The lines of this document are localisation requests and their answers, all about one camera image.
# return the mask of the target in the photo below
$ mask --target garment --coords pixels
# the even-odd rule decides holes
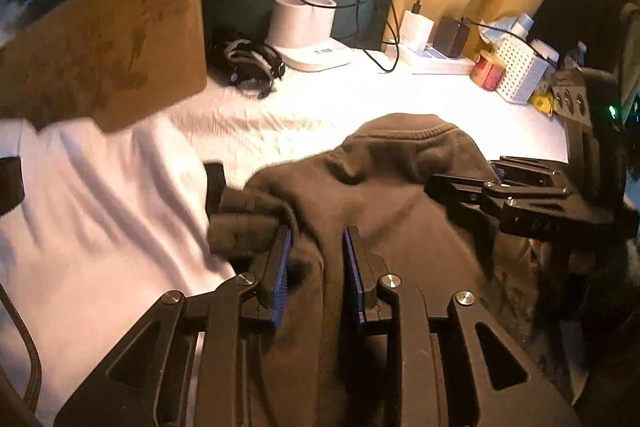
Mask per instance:
[[[425,183],[435,173],[497,181],[457,127],[393,114],[333,151],[265,168],[244,190],[225,190],[209,244],[237,271],[270,249],[279,224],[293,233],[283,324],[272,341],[254,346],[253,425],[380,425],[383,339],[354,333],[343,308],[341,237],[353,225],[389,272],[418,285],[430,315],[444,315],[454,293],[474,293],[572,402],[558,323],[545,318],[564,280],[540,291],[546,283],[529,241],[496,235],[495,221],[477,209],[432,200]]]
[[[204,166],[166,118],[110,136],[88,118],[41,133],[1,121],[0,156],[15,155],[25,198],[0,217],[0,283],[40,355],[50,427],[162,293],[206,293],[234,273],[209,254]],[[0,363],[22,396],[30,362],[2,306]]]

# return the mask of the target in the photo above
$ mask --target perforated white basket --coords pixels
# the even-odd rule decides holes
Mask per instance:
[[[506,69],[495,90],[511,103],[525,104],[545,74],[548,62],[521,40],[507,35],[497,51]]]

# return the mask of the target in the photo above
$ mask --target headphones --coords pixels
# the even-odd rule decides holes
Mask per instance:
[[[282,56],[272,46],[221,29],[211,35],[207,63],[224,76],[229,86],[259,100],[274,91],[276,79],[286,70]]]

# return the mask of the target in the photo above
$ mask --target lamp base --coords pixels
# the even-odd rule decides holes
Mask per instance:
[[[274,48],[287,66],[299,71],[329,70],[349,64],[353,59],[351,48],[331,38],[304,48]]]

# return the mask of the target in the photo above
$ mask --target white power strip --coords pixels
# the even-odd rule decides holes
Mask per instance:
[[[469,74],[475,64],[466,57],[447,58],[427,44],[423,52],[417,53],[400,44],[400,58],[411,66],[413,74]],[[385,53],[396,58],[396,47],[387,45]]]

